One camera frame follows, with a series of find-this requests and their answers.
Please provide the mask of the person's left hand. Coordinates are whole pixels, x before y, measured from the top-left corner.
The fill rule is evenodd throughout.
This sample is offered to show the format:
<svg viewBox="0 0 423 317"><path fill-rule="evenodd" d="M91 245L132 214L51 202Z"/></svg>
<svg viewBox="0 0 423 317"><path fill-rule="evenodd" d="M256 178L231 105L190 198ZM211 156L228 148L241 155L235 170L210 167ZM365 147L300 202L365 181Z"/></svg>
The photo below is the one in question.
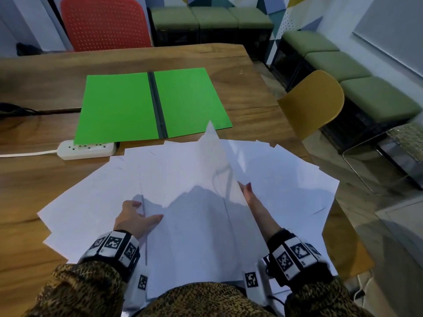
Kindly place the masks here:
<svg viewBox="0 0 423 317"><path fill-rule="evenodd" d="M122 204L122 210L117 216L114 231L125 231L136 239L141 239L153 230L145 230L143 227L144 215L137 212L142 206L141 202L126 200Z"/></svg>

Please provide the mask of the person's right hand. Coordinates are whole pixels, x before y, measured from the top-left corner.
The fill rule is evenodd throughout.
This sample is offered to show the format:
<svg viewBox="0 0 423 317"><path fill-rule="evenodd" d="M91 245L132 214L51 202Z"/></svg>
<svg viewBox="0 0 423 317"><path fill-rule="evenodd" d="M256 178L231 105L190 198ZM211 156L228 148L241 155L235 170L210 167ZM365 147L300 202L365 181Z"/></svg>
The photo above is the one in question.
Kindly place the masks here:
<svg viewBox="0 0 423 317"><path fill-rule="evenodd" d="M267 208L264 207L260 200L257 206L248 207L250 208L251 213L266 243L277 232L282 230L282 227L273 219Z"/></svg>

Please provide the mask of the large white paper sheet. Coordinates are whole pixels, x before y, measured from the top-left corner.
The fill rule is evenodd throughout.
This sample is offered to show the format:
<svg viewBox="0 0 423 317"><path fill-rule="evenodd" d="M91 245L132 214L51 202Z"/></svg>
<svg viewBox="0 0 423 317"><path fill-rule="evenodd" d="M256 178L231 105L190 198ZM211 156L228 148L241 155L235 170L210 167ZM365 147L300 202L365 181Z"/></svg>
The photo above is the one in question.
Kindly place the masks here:
<svg viewBox="0 0 423 317"><path fill-rule="evenodd" d="M213 124L196 142L144 147L131 165L145 216L164 216L147 236L147 298L190 283L244 284L268 250Z"/></svg>

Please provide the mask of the person's right forearm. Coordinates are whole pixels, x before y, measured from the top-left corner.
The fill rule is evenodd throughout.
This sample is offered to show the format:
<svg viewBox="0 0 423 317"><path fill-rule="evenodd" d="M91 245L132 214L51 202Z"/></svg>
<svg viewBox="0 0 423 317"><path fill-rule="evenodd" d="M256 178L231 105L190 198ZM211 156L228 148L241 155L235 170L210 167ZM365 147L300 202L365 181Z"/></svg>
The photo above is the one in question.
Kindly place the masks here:
<svg viewBox="0 0 423 317"><path fill-rule="evenodd" d="M284 304L285 317L374 317L357 305L342 282L313 282L295 289Z"/></svg>

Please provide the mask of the pile of white papers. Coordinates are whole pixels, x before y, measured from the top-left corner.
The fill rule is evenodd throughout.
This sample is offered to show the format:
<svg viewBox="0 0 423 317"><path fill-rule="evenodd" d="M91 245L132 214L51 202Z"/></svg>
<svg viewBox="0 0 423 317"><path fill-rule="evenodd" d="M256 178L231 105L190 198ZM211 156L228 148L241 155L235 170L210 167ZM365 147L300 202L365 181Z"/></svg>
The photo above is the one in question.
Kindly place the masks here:
<svg viewBox="0 0 423 317"><path fill-rule="evenodd" d="M272 148L261 142L220 142L236 180L251 182L253 192L273 219L315 247L328 261L331 274L336 275L322 232L339 181L278 145ZM143 204L131 165L132 155L142 148L126 149L123 156L110 157L108 163L39 211L39 218L51 231L45 244L69 263L76 263L95 237L112 228L122 201ZM147 264L146 244L140 251Z"/></svg>

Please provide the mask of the black marker-tagged left wrist band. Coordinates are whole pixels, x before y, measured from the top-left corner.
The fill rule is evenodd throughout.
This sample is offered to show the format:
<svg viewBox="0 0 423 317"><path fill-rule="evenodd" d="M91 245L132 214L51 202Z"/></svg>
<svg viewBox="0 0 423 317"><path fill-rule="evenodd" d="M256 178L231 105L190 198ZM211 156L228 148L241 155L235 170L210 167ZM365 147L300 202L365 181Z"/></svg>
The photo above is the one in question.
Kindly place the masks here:
<svg viewBox="0 0 423 317"><path fill-rule="evenodd" d="M126 230L113 230L102 234L82 255L78 264L104 262L112 266L129 283L140 259L139 241Z"/></svg>

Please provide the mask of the black marker-tagged wrist band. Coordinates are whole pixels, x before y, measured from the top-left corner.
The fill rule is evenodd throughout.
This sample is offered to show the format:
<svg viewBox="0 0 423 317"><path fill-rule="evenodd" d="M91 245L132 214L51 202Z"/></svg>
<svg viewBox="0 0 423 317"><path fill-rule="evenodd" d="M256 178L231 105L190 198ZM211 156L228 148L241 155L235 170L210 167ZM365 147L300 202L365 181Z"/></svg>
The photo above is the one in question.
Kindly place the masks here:
<svg viewBox="0 0 423 317"><path fill-rule="evenodd" d="M328 263L317 249L287 229L280 229L266 244L270 276L281 287L287 286L295 293L306 285L334 280Z"/></svg>
<svg viewBox="0 0 423 317"><path fill-rule="evenodd" d="M102 234L82 255L78 264L104 262L112 266L129 283L140 259L139 241L126 230L113 230Z"/></svg>

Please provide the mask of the black marker-tagged right wrist band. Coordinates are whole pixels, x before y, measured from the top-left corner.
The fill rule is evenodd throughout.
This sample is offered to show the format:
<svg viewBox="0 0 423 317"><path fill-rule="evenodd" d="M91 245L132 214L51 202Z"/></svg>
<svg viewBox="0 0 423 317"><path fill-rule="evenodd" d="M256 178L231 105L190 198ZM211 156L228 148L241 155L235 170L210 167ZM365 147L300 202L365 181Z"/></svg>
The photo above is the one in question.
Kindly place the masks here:
<svg viewBox="0 0 423 317"><path fill-rule="evenodd" d="M266 244L270 276L281 287L287 286L295 293L306 285L334 280L328 263L317 249L287 229L280 229Z"/></svg>

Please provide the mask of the person's leopard-print top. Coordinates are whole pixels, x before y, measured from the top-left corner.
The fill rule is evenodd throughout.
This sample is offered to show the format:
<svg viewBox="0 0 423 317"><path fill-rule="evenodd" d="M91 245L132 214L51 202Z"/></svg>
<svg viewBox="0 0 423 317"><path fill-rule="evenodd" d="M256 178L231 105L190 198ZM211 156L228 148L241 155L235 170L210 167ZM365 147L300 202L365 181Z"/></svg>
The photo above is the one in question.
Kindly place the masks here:
<svg viewBox="0 0 423 317"><path fill-rule="evenodd" d="M277 317L246 296L243 288L225 283L199 282L173 288L131 317Z"/></svg>

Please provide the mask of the white power strip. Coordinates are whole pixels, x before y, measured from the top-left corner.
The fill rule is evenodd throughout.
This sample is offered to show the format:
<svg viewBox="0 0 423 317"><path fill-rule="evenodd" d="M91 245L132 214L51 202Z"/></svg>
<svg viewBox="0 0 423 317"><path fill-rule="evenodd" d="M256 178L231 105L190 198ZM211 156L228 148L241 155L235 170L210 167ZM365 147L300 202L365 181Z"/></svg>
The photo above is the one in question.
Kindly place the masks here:
<svg viewBox="0 0 423 317"><path fill-rule="evenodd" d="M59 144L56 153L62 160L80 160L110 157L116 150L116 143L79 145L73 140L66 140Z"/></svg>

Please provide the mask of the green folder with black spine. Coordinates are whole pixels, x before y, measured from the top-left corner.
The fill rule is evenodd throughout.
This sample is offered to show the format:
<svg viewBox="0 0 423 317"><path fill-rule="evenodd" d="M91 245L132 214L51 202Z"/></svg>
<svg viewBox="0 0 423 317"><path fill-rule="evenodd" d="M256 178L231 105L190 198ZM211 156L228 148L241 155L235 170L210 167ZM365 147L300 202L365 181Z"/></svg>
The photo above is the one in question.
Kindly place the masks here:
<svg viewBox="0 0 423 317"><path fill-rule="evenodd" d="M232 127L205 68L89 75L74 143L154 140Z"/></svg>

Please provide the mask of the green cushioned stool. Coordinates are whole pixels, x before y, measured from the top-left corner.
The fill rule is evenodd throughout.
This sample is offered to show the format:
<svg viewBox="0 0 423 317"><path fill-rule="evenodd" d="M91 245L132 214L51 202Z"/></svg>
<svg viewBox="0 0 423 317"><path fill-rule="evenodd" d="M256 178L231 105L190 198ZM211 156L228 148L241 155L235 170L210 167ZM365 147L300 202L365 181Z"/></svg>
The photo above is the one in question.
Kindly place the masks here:
<svg viewBox="0 0 423 317"><path fill-rule="evenodd" d="M320 129L339 155L423 111L409 96L376 76L345 80L340 85L345 97L341 112Z"/></svg>
<svg viewBox="0 0 423 317"><path fill-rule="evenodd" d="M238 23L235 44L242 45L251 57L263 62L274 28L269 16L254 7L231 7L228 10Z"/></svg>
<svg viewBox="0 0 423 317"><path fill-rule="evenodd" d="M372 76L362 64L345 52L311 52L305 55L289 82L289 92L300 81L316 70L322 70L331 75L339 83L351 79Z"/></svg>
<svg viewBox="0 0 423 317"><path fill-rule="evenodd" d="M156 47L199 43L199 23L189 7L151 7L149 15Z"/></svg>
<svg viewBox="0 0 423 317"><path fill-rule="evenodd" d="M275 78L281 81L286 92L290 90L307 54L340 51L334 43L315 31L288 30L276 43L276 53L270 69Z"/></svg>
<svg viewBox="0 0 423 317"><path fill-rule="evenodd" d="M191 7L199 26L199 43L236 42L238 21L224 7Z"/></svg>

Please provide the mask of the red perforated plastic chair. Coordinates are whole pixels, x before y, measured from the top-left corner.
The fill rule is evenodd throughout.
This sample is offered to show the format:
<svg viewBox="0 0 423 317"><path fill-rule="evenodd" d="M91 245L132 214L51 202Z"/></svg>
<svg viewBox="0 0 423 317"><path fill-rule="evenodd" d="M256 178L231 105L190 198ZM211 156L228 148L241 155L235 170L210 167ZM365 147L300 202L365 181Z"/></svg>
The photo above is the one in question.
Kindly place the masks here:
<svg viewBox="0 0 423 317"><path fill-rule="evenodd" d="M75 52L153 46L144 10L136 0L61 0L60 8Z"/></svg>

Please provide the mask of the glass table with metal frame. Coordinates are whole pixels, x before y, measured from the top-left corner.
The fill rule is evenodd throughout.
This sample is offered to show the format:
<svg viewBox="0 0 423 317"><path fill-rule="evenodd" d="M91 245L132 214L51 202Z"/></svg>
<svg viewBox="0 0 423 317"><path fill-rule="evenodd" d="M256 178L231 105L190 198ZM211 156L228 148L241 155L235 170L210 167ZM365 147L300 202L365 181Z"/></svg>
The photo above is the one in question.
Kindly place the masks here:
<svg viewBox="0 0 423 317"><path fill-rule="evenodd" d="M379 155L387 159L396 171L402 174L397 181L383 188L386 192L392 191L393 187L401 181L407 181L412 187L423 192L423 122L411 121L393 127L341 153L342 159L367 189L373 195L381 197L383 194L374 191L348 160L348 158L352 158L349 152L363 145L371 146Z"/></svg>

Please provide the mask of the grey wall board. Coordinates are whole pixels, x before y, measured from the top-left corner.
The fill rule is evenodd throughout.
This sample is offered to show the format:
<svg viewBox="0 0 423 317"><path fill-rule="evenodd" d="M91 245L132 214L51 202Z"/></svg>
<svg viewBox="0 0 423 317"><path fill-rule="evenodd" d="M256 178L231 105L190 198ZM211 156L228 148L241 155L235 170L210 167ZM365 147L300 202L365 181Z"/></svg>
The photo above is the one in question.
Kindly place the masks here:
<svg viewBox="0 0 423 317"><path fill-rule="evenodd" d="M373 0L353 34L423 79L423 0Z"/></svg>

